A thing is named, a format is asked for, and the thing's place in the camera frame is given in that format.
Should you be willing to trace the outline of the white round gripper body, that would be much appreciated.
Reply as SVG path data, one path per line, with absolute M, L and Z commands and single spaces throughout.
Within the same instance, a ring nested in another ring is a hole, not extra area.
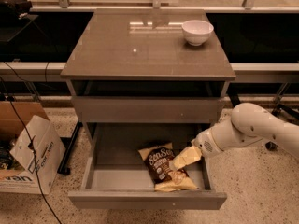
M 216 145 L 210 129 L 197 134 L 191 143 L 201 149 L 205 158 L 211 158 L 222 153 L 222 150 Z

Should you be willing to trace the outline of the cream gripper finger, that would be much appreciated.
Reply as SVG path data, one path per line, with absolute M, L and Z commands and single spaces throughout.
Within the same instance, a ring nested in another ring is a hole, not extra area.
M 202 157 L 201 149 L 197 146 L 186 147 L 180 153 L 185 164 L 192 164 L 199 161 Z
M 169 162 L 169 168 L 173 171 L 177 171 L 186 166 L 186 163 L 182 159 L 173 159 Z

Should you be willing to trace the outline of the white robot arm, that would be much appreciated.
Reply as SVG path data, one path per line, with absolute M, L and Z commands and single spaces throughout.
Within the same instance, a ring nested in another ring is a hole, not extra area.
M 252 103 L 237 105 L 231 116 L 200 132 L 172 161 L 170 169 L 179 170 L 221 154 L 230 148 L 251 147 L 261 141 L 273 142 L 295 158 L 299 158 L 299 126 L 281 120 Z

